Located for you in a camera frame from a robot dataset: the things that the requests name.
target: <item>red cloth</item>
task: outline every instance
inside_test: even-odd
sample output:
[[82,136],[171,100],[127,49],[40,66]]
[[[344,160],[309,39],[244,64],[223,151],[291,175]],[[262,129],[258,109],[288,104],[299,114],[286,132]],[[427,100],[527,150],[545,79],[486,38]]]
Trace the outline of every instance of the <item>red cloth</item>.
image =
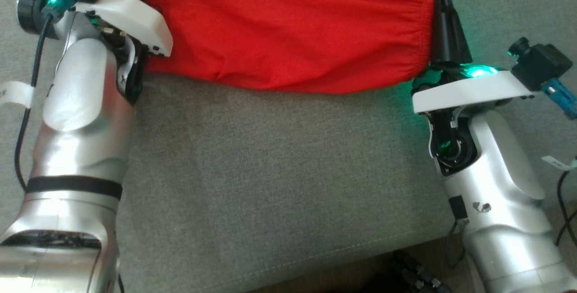
[[147,71],[226,85],[344,94],[427,64],[432,0],[147,0],[174,38]]

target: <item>gray fabric surface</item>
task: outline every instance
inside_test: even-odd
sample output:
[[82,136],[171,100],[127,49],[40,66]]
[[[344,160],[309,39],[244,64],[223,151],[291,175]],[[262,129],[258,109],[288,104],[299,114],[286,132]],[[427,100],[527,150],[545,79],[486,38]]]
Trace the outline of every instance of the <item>gray fabric surface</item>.
[[[577,0],[455,3],[479,63],[510,67],[520,36],[577,60]],[[0,82],[29,80],[37,40],[14,4],[0,0]],[[46,45],[25,174],[61,46]],[[574,75],[564,81],[577,91]],[[409,90],[321,96],[147,76],[118,217],[127,291],[242,292],[445,235],[452,216]],[[0,109],[0,229],[22,198],[12,167],[22,112]],[[539,157],[569,160],[575,123],[546,98],[501,112],[550,188],[558,172]]]

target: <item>black velcro strap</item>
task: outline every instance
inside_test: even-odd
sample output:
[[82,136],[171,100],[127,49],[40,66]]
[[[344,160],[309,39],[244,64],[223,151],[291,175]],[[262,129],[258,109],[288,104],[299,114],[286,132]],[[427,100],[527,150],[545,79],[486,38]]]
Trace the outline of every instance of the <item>black velcro strap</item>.
[[467,207],[465,207],[463,196],[459,195],[449,198],[449,204],[456,220],[467,219]]
[[56,190],[93,192],[112,196],[119,200],[122,197],[121,184],[86,176],[35,177],[28,181],[26,187],[27,194],[31,192],[54,192]]

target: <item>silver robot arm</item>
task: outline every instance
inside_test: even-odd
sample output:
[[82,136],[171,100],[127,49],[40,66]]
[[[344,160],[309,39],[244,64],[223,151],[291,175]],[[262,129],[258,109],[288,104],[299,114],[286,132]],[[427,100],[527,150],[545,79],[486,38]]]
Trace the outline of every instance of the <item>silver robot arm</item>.
[[[148,46],[170,55],[172,38],[161,14],[139,0],[78,4],[54,33],[66,41],[64,54],[45,101],[20,213],[0,235],[0,287],[111,293],[136,101],[128,88],[142,73]],[[107,34],[120,37],[122,47],[112,46]]]
[[452,1],[435,0],[431,69],[413,83],[414,112],[429,121],[429,154],[486,290],[570,291],[577,279],[554,245],[541,208],[545,192],[494,107],[540,90],[577,117],[574,96],[557,80],[572,63],[554,46],[530,47],[525,38],[509,53],[518,57],[511,71],[472,64]]

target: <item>white label tag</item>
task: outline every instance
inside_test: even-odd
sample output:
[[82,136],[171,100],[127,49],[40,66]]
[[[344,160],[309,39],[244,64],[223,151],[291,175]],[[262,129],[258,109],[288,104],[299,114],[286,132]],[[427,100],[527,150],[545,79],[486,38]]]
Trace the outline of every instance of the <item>white label tag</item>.
[[561,162],[561,161],[559,161],[556,158],[553,158],[551,156],[541,157],[541,159],[545,162],[552,164],[556,168],[561,169],[563,171],[569,171],[569,170],[577,168],[577,160],[573,160],[573,162],[571,162],[571,165],[566,165],[563,162]]
[[0,84],[0,105],[14,102],[30,108],[34,87],[19,81],[8,81]]

